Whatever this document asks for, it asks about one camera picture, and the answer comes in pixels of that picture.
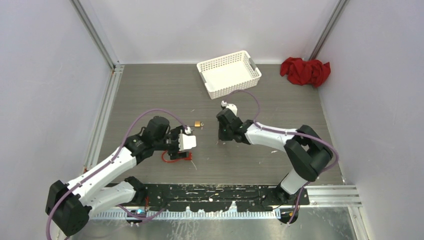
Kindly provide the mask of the red cable padlock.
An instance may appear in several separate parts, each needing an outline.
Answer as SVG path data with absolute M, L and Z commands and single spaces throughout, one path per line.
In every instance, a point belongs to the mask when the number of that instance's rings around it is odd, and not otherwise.
M 184 161 L 191 161 L 193 159 L 192 152 L 180 152 L 177 155 L 172 155 L 168 153 L 167 151 L 164 151 L 161 154 L 161 160 L 165 163 L 176 163 L 178 161 L 184 160 Z

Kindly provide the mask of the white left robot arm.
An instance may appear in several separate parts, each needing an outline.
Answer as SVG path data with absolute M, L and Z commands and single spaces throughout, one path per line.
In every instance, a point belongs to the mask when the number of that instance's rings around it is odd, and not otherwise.
M 188 157 L 196 146 L 191 127 L 182 123 L 171 128 L 170 121 L 162 116 L 154 116 L 136 134 L 128 131 L 116 150 L 95 167 L 68 182 L 57 180 L 50 185 L 45 207 L 46 237 L 52 238 L 52 224 L 69 238 L 98 213 L 124 203 L 141 206 L 147 192 L 137 178 L 128 177 L 115 187 L 105 187 L 156 151 L 167 152 L 175 160 Z

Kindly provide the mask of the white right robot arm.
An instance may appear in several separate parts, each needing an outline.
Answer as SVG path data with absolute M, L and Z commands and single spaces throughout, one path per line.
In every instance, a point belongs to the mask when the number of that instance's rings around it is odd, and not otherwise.
M 286 206 L 297 199 L 305 184 L 319 177 L 334 156 L 331 148 L 308 125 L 283 129 L 250 119 L 242 121 L 229 108 L 222 109 L 216 118 L 219 140 L 266 146 L 287 154 L 292 169 L 275 190 L 279 202 Z

